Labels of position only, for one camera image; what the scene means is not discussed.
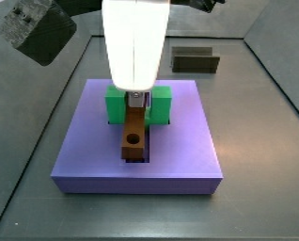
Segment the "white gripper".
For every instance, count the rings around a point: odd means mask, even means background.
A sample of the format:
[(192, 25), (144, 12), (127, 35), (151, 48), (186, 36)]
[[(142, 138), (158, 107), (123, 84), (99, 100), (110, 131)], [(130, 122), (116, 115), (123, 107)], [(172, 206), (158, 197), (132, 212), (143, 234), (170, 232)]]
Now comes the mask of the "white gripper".
[(170, 0), (103, 0), (103, 30), (115, 86), (143, 107), (158, 78)]

